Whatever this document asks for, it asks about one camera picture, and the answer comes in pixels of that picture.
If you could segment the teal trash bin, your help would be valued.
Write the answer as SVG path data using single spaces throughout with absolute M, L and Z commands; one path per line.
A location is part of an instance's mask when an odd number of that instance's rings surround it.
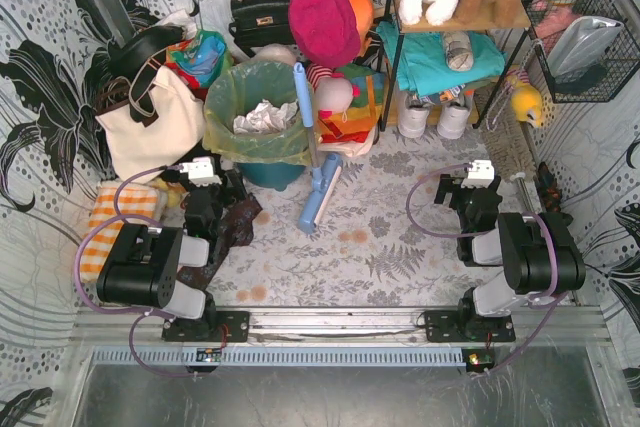
M 276 163 L 237 163 L 237 169 L 250 183 L 261 187 L 284 191 L 306 170 L 303 165 L 283 162 Z

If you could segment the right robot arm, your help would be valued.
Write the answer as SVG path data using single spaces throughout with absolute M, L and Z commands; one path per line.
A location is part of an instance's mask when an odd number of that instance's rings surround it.
M 434 202 L 449 198 L 460 221 L 458 257 L 468 267 L 497 267 L 485 284 L 468 289 L 454 309 L 427 314 L 432 342 L 502 343 L 516 340 L 511 311 L 523 305 L 547 307 L 579 290 L 586 266 L 560 213 L 501 213 L 501 179 L 470 186 L 466 179 L 442 174 Z

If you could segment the yellow trash bag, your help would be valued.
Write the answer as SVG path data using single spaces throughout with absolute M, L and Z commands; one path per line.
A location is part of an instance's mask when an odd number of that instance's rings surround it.
M 204 103 L 202 145 L 235 163 L 311 163 L 294 70 L 250 61 L 222 73 Z

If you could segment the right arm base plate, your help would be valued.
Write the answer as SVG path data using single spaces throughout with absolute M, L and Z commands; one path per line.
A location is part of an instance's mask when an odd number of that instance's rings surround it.
M 426 337 L 433 343 L 511 343 L 516 341 L 512 318 L 482 317 L 455 310 L 423 313 Z

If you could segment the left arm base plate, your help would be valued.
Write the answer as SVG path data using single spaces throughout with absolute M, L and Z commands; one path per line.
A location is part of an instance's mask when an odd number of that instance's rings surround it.
M 161 338 L 174 343 L 221 343 L 225 335 L 227 343 L 244 343 L 248 339 L 249 324 L 249 311 L 223 310 L 198 320 L 178 318 L 163 328 Z

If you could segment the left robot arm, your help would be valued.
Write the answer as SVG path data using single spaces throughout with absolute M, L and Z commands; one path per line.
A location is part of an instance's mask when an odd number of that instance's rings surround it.
M 99 274 L 98 297 L 159 314 L 165 342 L 243 343 L 249 313 L 220 309 L 207 288 L 230 250 L 251 243 L 261 207 L 238 176 L 191 190 L 183 206 L 180 227 L 122 226 Z

